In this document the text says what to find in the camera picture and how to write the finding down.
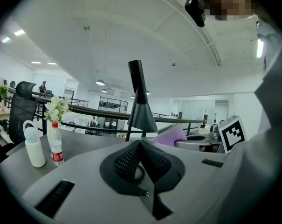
white ceiling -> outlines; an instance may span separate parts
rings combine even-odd
[[[184,2],[26,0],[13,15],[26,34],[9,46],[26,62],[51,57],[91,91],[100,92],[95,82],[103,79],[124,98],[133,91],[127,63],[136,59],[152,97],[254,91],[262,66],[256,19],[207,17],[201,29]]]
[[[17,22],[11,16],[4,23],[0,31],[0,46],[14,58],[25,63],[33,69],[60,70],[57,65],[49,65],[48,62],[54,62],[49,58],[26,33],[16,36],[14,33],[21,30]],[[31,62],[41,62],[41,64],[32,64]]]

red bottle label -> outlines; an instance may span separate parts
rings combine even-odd
[[[60,162],[63,160],[63,152],[60,153],[52,153],[53,160],[55,162]]]

white bottle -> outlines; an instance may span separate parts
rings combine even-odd
[[[31,124],[33,127],[26,128],[26,124]],[[23,131],[29,159],[34,167],[40,168],[46,163],[46,160],[42,152],[38,129],[32,121],[27,120],[23,124]]]
[[[56,166],[60,166],[64,163],[64,158],[62,152],[62,139],[58,129],[58,122],[56,121],[52,122],[52,128],[49,132],[48,140],[54,164]]]

cable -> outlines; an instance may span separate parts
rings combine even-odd
[[[133,181],[135,185],[139,185],[145,177],[145,170],[140,165],[138,165],[138,168],[141,170],[142,175]]]

bottle cap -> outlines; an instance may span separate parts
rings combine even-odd
[[[52,122],[52,127],[53,128],[58,128],[58,122],[57,121]]]

